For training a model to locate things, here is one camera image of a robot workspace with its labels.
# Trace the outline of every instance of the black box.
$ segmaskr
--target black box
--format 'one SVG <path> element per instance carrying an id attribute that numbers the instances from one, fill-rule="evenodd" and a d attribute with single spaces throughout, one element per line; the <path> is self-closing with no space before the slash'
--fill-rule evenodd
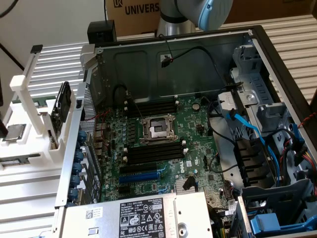
<path id="1" fill-rule="evenodd" d="M 87 35 L 89 44 L 117 41 L 113 20 L 91 22 Z"/>

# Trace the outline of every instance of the gray robot arm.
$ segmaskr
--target gray robot arm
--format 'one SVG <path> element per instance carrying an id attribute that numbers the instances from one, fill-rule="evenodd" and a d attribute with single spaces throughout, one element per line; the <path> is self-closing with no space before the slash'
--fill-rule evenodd
<path id="1" fill-rule="evenodd" d="M 158 31 L 173 35 L 193 32 L 186 21 L 204 31 L 218 29 L 228 17 L 233 0 L 161 0 L 161 22 Z M 167 30 L 176 27 L 178 30 Z"/>

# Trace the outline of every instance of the cpu socket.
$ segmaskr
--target cpu socket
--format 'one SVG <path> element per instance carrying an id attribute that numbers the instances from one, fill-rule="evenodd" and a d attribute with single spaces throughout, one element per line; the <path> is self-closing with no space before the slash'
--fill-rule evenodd
<path id="1" fill-rule="evenodd" d="M 160 117 L 145 118 L 140 121 L 143 125 L 143 138 L 140 144 L 156 144 L 172 142 L 178 139 L 174 131 L 175 116 L 166 115 Z"/>

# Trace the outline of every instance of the motherboard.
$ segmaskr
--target motherboard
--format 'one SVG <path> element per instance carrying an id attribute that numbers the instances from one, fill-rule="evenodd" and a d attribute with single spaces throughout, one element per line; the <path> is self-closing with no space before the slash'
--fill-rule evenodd
<path id="1" fill-rule="evenodd" d="M 98 119 L 95 132 L 95 150 L 103 170 L 101 202 L 196 189 L 205 193 L 212 207 L 227 206 L 229 186 L 222 174 L 209 170 L 217 149 L 212 134 L 208 135 L 208 104 L 202 105 L 195 97 L 175 100 L 176 111 L 165 115 L 147 116 L 139 109 L 138 117 L 127 116 L 124 109 L 100 112 L 109 112 Z M 161 156 L 147 154 L 151 148 Z M 146 172 L 150 168 L 154 174 Z M 220 163 L 213 168 L 221 170 Z M 185 191 L 189 177 L 197 187 Z"/>

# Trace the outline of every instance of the power supply label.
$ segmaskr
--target power supply label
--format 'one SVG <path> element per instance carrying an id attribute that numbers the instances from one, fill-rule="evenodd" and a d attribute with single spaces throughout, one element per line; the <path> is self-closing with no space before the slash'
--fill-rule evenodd
<path id="1" fill-rule="evenodd" d="M 120 204 L 120 238 L 164 238 L 163 199 Z"/>

